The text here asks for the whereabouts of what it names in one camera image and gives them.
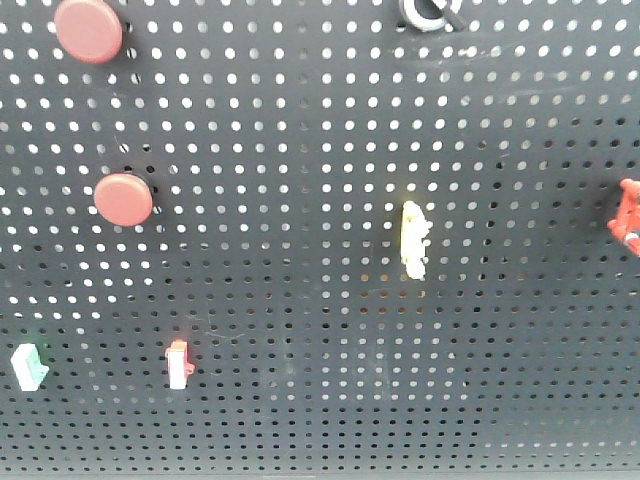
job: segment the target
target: white plastic clip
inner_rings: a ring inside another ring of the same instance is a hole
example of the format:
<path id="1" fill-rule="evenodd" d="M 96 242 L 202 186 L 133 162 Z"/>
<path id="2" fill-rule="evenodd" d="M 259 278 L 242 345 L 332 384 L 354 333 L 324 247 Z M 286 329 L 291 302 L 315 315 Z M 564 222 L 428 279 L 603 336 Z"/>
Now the white plastic clip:
<path id="1" fill-rule="evenodd" d="M 187 388 L 187 377 L 191 375 L 195 366 L 187 361 L 187 342 L 175 340 L 165 352 L 169 363 L 169 388 L 184 390 Z"/>
<path id="2" fill-rule="evenodd" d="M 407 275 L 414 280 L 423 280 L 427 270 L 424 266 L 426 254 L 423 239 L 433 224 L 424 218 L 422 209 L 412 201 L 402 207 L 402 229 L 400 231 L 400 257 L 406 266 Z"/>
<path id="3" fill-rule="evenodd" d="M 11 365 L 23 392 L 35 392 L 47 376 L 49 367 L 40 363 L 38 349 L 33 343 L 23 343 L 13 352 Z"/>

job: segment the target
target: black pegboard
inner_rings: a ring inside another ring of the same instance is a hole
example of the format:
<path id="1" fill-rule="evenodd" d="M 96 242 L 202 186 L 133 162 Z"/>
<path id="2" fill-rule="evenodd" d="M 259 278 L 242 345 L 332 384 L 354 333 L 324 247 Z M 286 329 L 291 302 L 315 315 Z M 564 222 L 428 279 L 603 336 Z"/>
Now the black pegboard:
<path id="1" fill-rule="evenodd" d="M 433 34 L 390 0 L 109 3 L 125 45 L 88 66 L 58 2 L 0 2 L 3 473 L 638 469 L 638 263 L 606 228 L 634 2 L 465 0 Z M 123 170 L 140 227 L 93 207 Z"/>

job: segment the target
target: red round knob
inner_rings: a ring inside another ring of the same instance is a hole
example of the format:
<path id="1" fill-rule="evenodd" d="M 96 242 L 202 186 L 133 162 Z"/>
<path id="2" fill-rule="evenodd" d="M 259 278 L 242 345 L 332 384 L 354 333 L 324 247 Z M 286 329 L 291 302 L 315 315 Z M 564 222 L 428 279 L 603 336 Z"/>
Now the red round knob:
<path id="1" fill-rule="evenodd" d="M 139 177 L 113 173 L 98 182 L 93 200 L 100 215 L 122 227 L 144 222 L 153 211 L 149 187 Z"/>
<path id="2" fill-rule="evenodd" d="M 120 20 L 102 0 L 63 0 L 54 23 L 64 49 L 82 62 L 108 62 L 122 46 Z"/>

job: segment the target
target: red plastic part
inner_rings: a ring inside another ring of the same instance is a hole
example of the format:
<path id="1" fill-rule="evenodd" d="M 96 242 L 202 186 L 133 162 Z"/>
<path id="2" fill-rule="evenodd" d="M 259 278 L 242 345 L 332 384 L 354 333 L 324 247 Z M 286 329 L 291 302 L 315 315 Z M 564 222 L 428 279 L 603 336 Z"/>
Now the red plastic part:
<path id="1" fill-rule="evenodd" d="M 122 47 L 120 19 L 103 0 L 63 0 L 54 23 L 62 47 L 81 62 L 108 62 Z"/>
<path id="2" fill-rule="evenodd" d="M 608 227 L 614 237 L 640 257 L 640 182 L 626 178 L 620 182 L 620 188 L 624 193 L 618 215 L 609 221 Z"/>
<path id="3" fill-rule="evenodd" d="M 129 173 L 113 173 L 98 182 L 93 195 L 96 208 L 105 219 L 122 227 L 144 222 L 153 211 L 149 187 Z"/>

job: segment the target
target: metal ring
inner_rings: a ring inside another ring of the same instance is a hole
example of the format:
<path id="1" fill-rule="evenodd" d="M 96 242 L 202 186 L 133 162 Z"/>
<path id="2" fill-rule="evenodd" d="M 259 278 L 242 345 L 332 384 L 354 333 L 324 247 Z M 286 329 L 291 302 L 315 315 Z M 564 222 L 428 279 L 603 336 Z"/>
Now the metal ring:
<path id="1" fill-rule="evenodd" d="M 417 0 L 400 0 L 400 12 L 407 21 L 407 23 L 413 25 L 421 32 L 434 32 L 440 30 L 447 25 L 447 20 L 444 17 L 440 18 L 426 18 L 423 17 L 416 7 Z M 433 3 L 438 6 L 439 1 L 432 0 Z M 452 0 L 451 10 L 458 13 L 462 8 L 462 0 Z"/>

